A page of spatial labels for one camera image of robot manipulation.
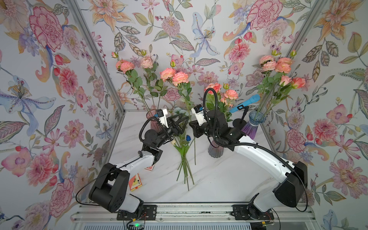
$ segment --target glass vase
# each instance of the glass vase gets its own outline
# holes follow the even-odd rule
[[[146,115],[147,119],[150,117],[153,117],[156,113],[157,111],[155,109],[150,110]],[[150,123],[151,123],[151,129],[155,130],[157,133],[159,133],[162,130],[161,126],[159,125],[159,123],[157,123],[157,121],[152,120],[150,121]]]
[[[249,122],[241,129],[246,135],[254,139],[258,125],[265,122],[266,116],[261,112],[252,111],[249,113]]]
[[[212,141],[208,146],[208,153],[213,158],[219,158],[224,153],[224,147],[219,146],[215,141]]]

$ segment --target floral wallpaper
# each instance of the floral wallpaper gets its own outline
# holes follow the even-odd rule
[[[68,229],[120,112],[63,0],[0,0],[0,41],[0,229]]]
[[[255,66],[262,55],[286,54],[300,30],[312,0],[88,0],[78,1],[100,54],[124,107],[144,109],[124,75],[116,71],[116,59],[141,65],[142,51],[159,66],[156,75],[169,67],[189,75],[191,101],[200,103],[212,83],[228,83],[237,91],[237,103],[248,99],[264,75]],[[173,85],[167,83],[163,107],[185,107]],[[148,93],[147,104],[157,105]]]
[[[294,59],[305,87],[265,123],[280,156],[307,164],[308,203],[326,230],[368,228],[367,10],[328,1]]]

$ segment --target blue microphone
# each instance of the blue microphone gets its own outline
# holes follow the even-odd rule
[[[243,102],[243,103],[241,103],[240,105],[238,105],[238,106],[236,106],[236,107],[232,108],[232,109],[230,110],[230,112],[231,112],[231,113],[234,113],[234,112],[236,112],[236,111],[238,111],[238,110],[241,110],[241,109],[243,109],[244,107],[246,107],[247,105],[250,105],[250,104],[252,104],[252,103],[255,103],[255,102],[259,101],[260,99],[261,99],[261,97],[260,97],[258,94],[253,95],[253,96],[251,96],[251,98],[249,98],[248,100],[244,101],[244,102]]]

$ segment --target painted lily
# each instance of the painted lily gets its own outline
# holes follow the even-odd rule
[[[33,113],[37,108],[49,109],[54,105],[56,98],[41,97],[38,99],[29,98],[32,94],[29,92],[27,82],[17,76],[13,76],[14,81],[10,81],[8,91],[13,95],[8,95],[0,90],[0,105],[3,105],[9,114],[15,111],[27,114],[29,118],[29,128],[27,135],[31,136],[38,128],[38,121]]]
[[[218,55],[220,52],[216,50],[216,47],[211,46],[208,42],[211,41],[215,35],[215,27],[207,28],[202,33],[203,19],[198,12],[193,13],[192,30],[195,34],[194,41],[198,42],[197,51],[192,53],[190,57],[199,57],[202,49],[206,49],[210,55]]]

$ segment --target marble surface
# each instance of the marble surface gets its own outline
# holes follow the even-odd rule
[[[242,112],[233,114],[232,119],[241,117]],[[118,164],[136,156],[142,143],[138,134],[146,121],[146,112],[127,112],[110,163]],[[192,129],[187,134],[193,138]],[[269,148],[261,127],[254,138],[259,145]],[[263,188],[274,186],[277,181],[264,169],[248,158],[229,149],[223,156],[213,158],[208,154],[206,136],[196,138],[196,165],[194,144],[187,153],[194,185],[189,177],[189,191],[184,184],[183,172],[176,181],[181,162],[179,152],[171,143],[160,147],[163,151],[153,171],[142,170],[139,175],[143,186],[131,192],[145,202],[242,202],[249,201]]]

